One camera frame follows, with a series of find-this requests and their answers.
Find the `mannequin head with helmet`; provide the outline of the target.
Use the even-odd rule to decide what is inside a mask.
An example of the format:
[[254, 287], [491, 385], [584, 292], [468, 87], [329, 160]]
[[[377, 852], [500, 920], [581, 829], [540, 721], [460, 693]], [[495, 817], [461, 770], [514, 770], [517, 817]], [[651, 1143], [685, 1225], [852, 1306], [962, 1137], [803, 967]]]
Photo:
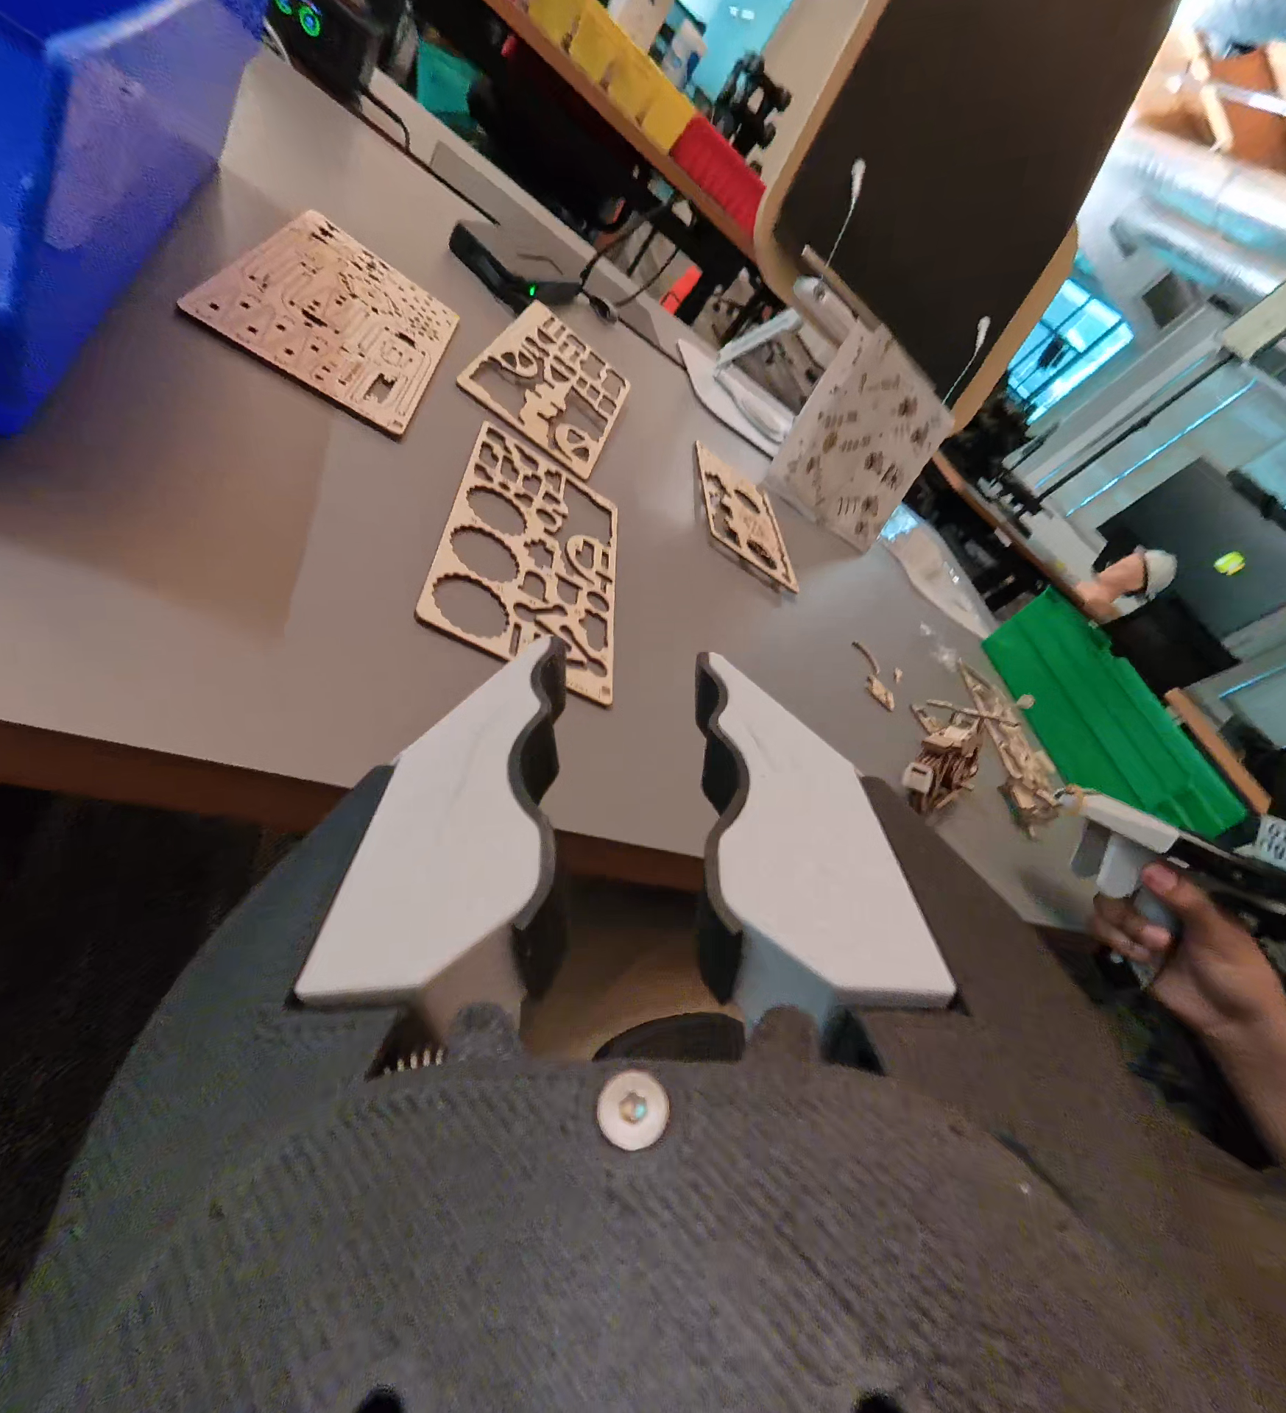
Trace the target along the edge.
[[1177, 555], [1141, 545], [1077, 582], [1073, 592], [1086, 616], [1107, 625], [1168, 591], [1177, 570]]

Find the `wooden model assembly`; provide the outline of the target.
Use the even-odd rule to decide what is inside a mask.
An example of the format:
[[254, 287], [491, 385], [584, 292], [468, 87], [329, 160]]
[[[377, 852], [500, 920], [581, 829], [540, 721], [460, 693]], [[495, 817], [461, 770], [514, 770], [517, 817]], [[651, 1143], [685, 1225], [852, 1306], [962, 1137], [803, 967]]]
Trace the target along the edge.
[[922, 742], [901, 775], [901, 788], [913, 812], [928, 817], [950, 807], [971, 789], [981, 767], [983, 726], [977, 715], [956, 711], [945, 720], [911, 706]]
[[1025, 838], [1037, 838], [1061, 815], [1061, 782], [1045, 748], [1028, 733], [1024, 714], [1036, 705], [1033, 695], [1006, 698], [991, 680], [959, 659], [960, 675], [997, 755], [1003, 780], [999, 792], [1012, 820]]

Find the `green plastic bin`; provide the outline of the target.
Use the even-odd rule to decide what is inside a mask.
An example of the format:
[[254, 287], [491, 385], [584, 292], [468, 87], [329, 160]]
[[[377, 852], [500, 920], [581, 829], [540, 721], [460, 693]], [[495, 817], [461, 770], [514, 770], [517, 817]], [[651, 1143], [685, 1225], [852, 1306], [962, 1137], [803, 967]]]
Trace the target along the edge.
[[1249, 809], [1205, 758], [1101, 626], [1058, 591], [1027, 603], [984, 641], [1060, 776], [1203, 838], [1240, 826]]

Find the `blue plastic bin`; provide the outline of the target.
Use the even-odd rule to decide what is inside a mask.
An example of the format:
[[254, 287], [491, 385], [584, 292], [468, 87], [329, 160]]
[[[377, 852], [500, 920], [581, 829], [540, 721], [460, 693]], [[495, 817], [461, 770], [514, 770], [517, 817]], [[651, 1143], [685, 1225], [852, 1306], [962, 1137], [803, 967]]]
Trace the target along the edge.
[[0, 434], [212, 176], [264, 1], [0, 1]]

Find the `black flat power box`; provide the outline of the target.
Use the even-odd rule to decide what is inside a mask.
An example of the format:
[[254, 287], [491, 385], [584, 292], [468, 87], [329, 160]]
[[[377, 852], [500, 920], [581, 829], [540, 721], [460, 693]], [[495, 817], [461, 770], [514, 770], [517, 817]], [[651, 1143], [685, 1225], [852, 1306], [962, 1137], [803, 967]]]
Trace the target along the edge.
[[460, 221], [448, 243], [449, 253], [514, 314], [535, 302], [569, 305], [583, 290], [584, 262], [548, 232]]

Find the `printed instruction booklet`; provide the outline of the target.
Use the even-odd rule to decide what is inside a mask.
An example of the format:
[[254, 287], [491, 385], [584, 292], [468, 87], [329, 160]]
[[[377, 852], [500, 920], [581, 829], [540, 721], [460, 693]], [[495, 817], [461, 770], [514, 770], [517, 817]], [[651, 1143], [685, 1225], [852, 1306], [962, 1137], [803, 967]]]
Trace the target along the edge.
[[855, 327], [794, 418], [763, 487], [864, 554], [951, 432], [891, 329]]

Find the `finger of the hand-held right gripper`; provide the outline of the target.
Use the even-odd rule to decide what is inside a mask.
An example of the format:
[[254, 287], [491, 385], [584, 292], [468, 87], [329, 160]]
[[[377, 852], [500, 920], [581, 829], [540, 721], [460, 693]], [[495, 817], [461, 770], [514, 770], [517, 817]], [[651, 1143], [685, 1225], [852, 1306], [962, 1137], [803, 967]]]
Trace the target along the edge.
[[1082, 819], [1085, 826], [1100, 828], [1151, 853], [1169, 853], [1181, 838], [1177, 826], [1100, 791], [1063, 788], [1060, 809]]

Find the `grey desk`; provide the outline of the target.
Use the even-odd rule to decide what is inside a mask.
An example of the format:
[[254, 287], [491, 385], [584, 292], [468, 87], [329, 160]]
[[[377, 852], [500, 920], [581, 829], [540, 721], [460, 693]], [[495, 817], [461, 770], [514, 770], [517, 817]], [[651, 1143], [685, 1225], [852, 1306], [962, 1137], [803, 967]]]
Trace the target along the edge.
[[[434, 292], [460, 326], [402, 440], [185, 318], [178, 299], [316, 209]], [[316, 822], [498, 662], [415, 609], [486, 413], [457, 376], [507, 309], [448, 253], [470, 207], [271, 55], [245, 74], [217, 179], [21, 437], [0, 440], [0, 782]], [[983, 643], [877, 543], [855, 555], [781, 505], [800, 591], [719, 552], [694, 444], [766, 461], [682, 367], [588, 308], [631, 382], [591, 480], [617, 505], [615, 703], [571, 696], [559, 831], [700, 857], [694, 674], [722, 653], [867, 776], [898, 786], [910, 700], [965, 698]], [[865, 690], [874, 655], [897, 712]]]

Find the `wooden puzzle sheet with wheels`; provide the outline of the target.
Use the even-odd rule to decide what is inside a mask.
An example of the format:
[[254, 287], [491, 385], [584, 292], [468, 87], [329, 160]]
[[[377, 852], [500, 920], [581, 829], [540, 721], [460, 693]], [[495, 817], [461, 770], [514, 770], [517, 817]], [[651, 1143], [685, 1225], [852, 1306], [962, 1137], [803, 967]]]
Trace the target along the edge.
[[710, 543], [777, 592], [799, 579], [768, 492], [704, 443], [694, 444], [698, 503]]

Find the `black battery charger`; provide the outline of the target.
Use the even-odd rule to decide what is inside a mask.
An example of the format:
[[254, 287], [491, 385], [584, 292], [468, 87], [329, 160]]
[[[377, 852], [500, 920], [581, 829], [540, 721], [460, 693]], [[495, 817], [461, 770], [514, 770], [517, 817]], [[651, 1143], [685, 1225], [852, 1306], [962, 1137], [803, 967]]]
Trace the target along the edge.
[[289, 56], [337, 98], [354, 99], [369, 86], [387, 38], [369, 3], [268, 1], [265, 19]]

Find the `silver ventilation duct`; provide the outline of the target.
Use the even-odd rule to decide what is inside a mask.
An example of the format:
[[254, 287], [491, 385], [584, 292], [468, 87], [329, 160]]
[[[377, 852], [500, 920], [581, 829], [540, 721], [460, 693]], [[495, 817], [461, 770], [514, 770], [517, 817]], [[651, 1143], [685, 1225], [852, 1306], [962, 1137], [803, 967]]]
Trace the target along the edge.
[[1080, 271], [1138, 341], [1286, 278], [1286, 175], [1128, 126], [1077, 215]]

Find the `person's right forearm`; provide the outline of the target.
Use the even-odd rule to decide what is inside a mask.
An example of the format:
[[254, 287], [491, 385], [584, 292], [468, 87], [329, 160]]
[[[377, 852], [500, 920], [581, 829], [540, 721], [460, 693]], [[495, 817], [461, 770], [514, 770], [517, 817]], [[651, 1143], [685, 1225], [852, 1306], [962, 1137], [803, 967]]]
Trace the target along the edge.
[[1165, 1003], [1211, 1053], [1264, 1145], [1286, 1167], [1286, 989], [1271, 967], [1215, 985], [1165, 985]]

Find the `white monitor stand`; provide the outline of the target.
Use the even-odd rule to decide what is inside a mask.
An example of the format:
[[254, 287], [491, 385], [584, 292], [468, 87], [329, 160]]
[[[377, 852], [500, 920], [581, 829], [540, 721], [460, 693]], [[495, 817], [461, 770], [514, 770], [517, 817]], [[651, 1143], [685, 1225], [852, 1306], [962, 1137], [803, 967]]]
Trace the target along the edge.
[[775, 458], [824, 372], [815, 354], [833, 345], [800, 309], [787, 309], [720, 349], [679, 339], [677, 352], [698, 403]]

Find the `yellow storage bin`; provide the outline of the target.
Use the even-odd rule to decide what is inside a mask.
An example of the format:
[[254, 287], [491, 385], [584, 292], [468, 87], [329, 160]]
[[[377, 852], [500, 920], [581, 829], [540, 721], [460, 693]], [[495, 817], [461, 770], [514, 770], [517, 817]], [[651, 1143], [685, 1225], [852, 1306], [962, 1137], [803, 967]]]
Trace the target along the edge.
[[660, 149], [671, 152], [697, 111], [652, 56], [594, 1], [528, 1], [545, 37]]

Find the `person's right hand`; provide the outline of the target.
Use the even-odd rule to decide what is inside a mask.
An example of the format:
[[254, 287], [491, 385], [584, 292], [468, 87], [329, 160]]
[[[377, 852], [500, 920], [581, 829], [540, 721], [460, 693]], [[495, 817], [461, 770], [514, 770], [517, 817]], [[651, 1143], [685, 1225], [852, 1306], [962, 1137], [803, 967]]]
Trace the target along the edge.
[[1144, 871], [1144, 890], [1171, 917], [1163, 926], [1132, 899], [1098, 895], [1094, 933], [1147, 973], [1147, 988], [1203, 1038], [1267, 1022], [1286, 1009], [1277, 972], [1252, 936], [1186, 874], [1168, 865]]

